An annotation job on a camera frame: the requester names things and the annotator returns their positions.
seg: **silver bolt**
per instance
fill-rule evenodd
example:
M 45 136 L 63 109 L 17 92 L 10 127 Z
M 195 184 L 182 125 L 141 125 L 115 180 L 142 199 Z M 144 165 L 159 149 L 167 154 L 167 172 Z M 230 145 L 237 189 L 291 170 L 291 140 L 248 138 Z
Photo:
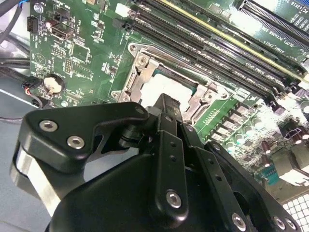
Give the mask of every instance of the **silver bolt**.
M 74 149 L 82 149 L 85 146 L 84 140 L 79 136 L 70 136 L 67 139 L 67 144 Z
M 136 51 L 136 46 L 135 46 L 135 45 L 131 45 L 131 46 L 130 46 L 130 51 L 131 51 L 131 52 Z
M 139 112 L 140 114 L 142 114 L 142 115 L 144 114 L 143 109 L 141 109 L 141 108 L 139 108 L 139 107 L 136 107 L 135 110 L 136 110 L 137 112 Z
M 285 224 L 283 223 L 283 221 L 281 221 L 280 218 L 278 218 L 277 216 L 274 216 L 274 221 L 275 224 L 282 230 L 285 230 Z
M 145 65 L 147 62 L 146 58 L 145 57 L 141 57 L 139 60 L 138 60 L 138 63 L 139 65 L 143 66 Z
M 34 4 L 33 9 L 36 13 L 39 13 L 39 14 L 42 14 L 44 12 L 44 8 L 43 8 L 42 4 L 40 4 L 40 3 Z
M 244 220 L 237 214 L 232 214 L 232 220 L 234 225 L 240 230 L 240 231 L 246 231 L 246 223 Z
M 187 127 L 187 129 L 188 129 L 189 131 L 191 131 L 191 132 L 194 130 L 194 129 L 193 129 L 191 126 L 189 126 L 189 125 L 187 125 L 186 127 Z
M 288 218 L 285 218 L 286 222 L 288 223 L 288 225 L 296 231 L 296 225 Z
M 182 200 L 180 199 L 180 196 L 174 192 L 174 191 L 168 191 L 166 193 L 166 200 L 168 201 L 169 205 L 173 208 L 180 208 L 182 205 Z
M 217 144 L 213 144 L 213 147 L 217 150 L 217 151 L 220 151 L 220 146 L 219 145 L 217 145 Z
M 58 125 L 51 120 L 43 120 L 39 123 L 39 127 L 46 132 L 54 132 L 58 129 Z

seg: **black cable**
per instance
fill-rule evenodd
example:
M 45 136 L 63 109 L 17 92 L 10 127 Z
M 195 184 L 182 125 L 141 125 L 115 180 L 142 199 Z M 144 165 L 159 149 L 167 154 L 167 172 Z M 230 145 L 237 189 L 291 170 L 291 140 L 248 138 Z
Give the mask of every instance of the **black cable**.
M 15 11 L 15 14 L 12 18 L 12 20 L 10 21 L 9 25 L 6 27 L 6 29 L 4 30 L 3 33 L 1 33 L 0 35 L 0 44 L 6 39 L 6 37 L 10 34 L 11 30 L 13 29 L 14 25 L 16 24 L 19 16 L 20 16 L 20 13 L 22 11 L 22 8 L 21 7 L 17 7 L 16 8 L 16 11 Z
M 0 3 L 0 17 L 12 9 L 15 5 L 19 3 L 20 0 L 6 0 Z
M 29 63 L 29 58 L 0 58 L 0 63 Z
M 35 99 L 39 103 L 38 110 L 43 108 L 43 102 L 35 95 L 32 93 L 28 94 L 31 96 L 33 99 Z M 0 117 L 0 122 L 8 122 L 8 123 L 20 123 L 23 120 L 23 117 L 18 117 L 18 118 L 9 118 L 9 117 Z
M 30 69 L 30 63 L 0 63 L 0 67 L 12 68 L 12 69 Z
M 22 51 L 23 53 L 25 53 L 27 56 L 30 55 L 30 49 L 27 45 L 23 44 L 22 42 L 20 42 L 17 38 L 15 38 L 12 35 L 8 35 L 5 40 L 11 44 L 13 44 L 15 47 L 17 47 L 20 51 Z

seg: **motherboard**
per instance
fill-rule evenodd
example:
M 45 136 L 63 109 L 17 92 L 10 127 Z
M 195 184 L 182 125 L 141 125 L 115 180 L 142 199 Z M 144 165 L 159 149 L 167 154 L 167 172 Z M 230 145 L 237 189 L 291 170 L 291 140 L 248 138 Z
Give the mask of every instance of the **motherboard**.
M 33 93 L 51 107 L 166 93 L 202 142 L 269 184 L 287 172 L 282 149 L 309 155 L 306 0 L 34 1 L 28 31 Z M 309 184 L 302 165 L 294 185 Z

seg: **green circuit board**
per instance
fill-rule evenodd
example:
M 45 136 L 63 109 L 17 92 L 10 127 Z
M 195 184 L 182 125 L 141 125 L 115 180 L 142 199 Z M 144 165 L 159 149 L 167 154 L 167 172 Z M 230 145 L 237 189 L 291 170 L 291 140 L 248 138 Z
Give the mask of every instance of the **green circuit board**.
M 180 1 L 170 0 L 169 2 L 193 13 L 192 9 L 181 4 Z M 256 2 L 270 7 L 267 1 L 257 0 Z M 59 94 L 50 94 L 41 86 L 34 90 L 36 95 L 49 99 L 52 107 L 116 102 L 111 93 L 123 89 L 134 60 L 128 50 L 128 44 L 130 42 L 154 44 L 165 49 L 164 44 L 157 43 L 149 36 L 141 35 L 136 31 L 115 28 L 114 19 L 124 19 L 115 12 L 119 3 L 126 6 L 132 5 L 131 1 L 127 0 L 47 0 L 42 14 L 31 8 L 30 15 L 39 21 L 38 32 L 31 33 L 31 74 L 43 79 L 49 73 L 53 73 L 61 77 L 65 83 L 65 90 Z M 265 44 L 270 51 L 279 52 L 298 63 L 306 59 L 309 54 L 308 47 L 301 48 L 288 37 L 279 36 L 270 28 L 239 12 L 236 8 L 237 1 L 195 0 L 194 3 Z M 302 23 L 306 22 L 309 14 L 305 6 L 297 7 L 296 3 L 290 0 L 277 0 L 276 3 L 270 10 L 280 17 L 295 23 L 297 18 L 302 17 Z M 46 28 L 46 23 L 55 17 L 55 11 L 59 9 L 69 13 L 66 29 L 73 30 L 72 36 L 65 40 L 60 40 Z M 195 14 L 195 16 L 213 27 L 216 26 L 216 23 L 205 15 Z M 304 31 L 307 31 L 307 27 L 309 22 L 302 26 Z M 252 66 L 242 58 L 235 58 L 235 60 L 242 65 Z M 229 89 L 229 98 L 225 101 L 215 101 L 198 119 L 195 129 L 201 140 L 205 142 L 237 104 L 241 102 L 247 105 L 251 108 L 250 114 L 237 130 L 230 131 L 226 137 L 222 137 L 220 142 L 224 145 L 227 141 L 233 140 L 232 136 L 242 130 L 244 124 L 251 125 L 252 117 L 258 114 L 271 115 L 272 112 L 266 110 L 265 104 L 258 97 L 238 87 L 237 84 L 225 80 L 222 80 L 222 83 Z M 282 121 L 289 116 L 287 112 L 282 117 L 275 117 L 274 120 Z M 270 134 L 273 131 L 263 129 L 264 134 Z M 244 166 L 248 167 L 259 157 L 247 161 L 244 161 L 244 158 L 255 151 L 254 147 L 246 149 L 238 146 L 234 154 Z

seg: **black metal bracket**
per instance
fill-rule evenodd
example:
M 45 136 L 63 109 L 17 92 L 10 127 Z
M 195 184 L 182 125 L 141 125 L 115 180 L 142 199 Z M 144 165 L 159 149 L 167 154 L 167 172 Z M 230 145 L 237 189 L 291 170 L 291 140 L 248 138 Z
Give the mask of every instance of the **black metal bracket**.
M 129 147 L 139 154 L 84 182 L 93 154 Z M 11 170 L 53 216 L 50 232 L 300 231 L 222 146 L 201 143 L 165 94 L 148 112 L 133 102 L 31 112 Z

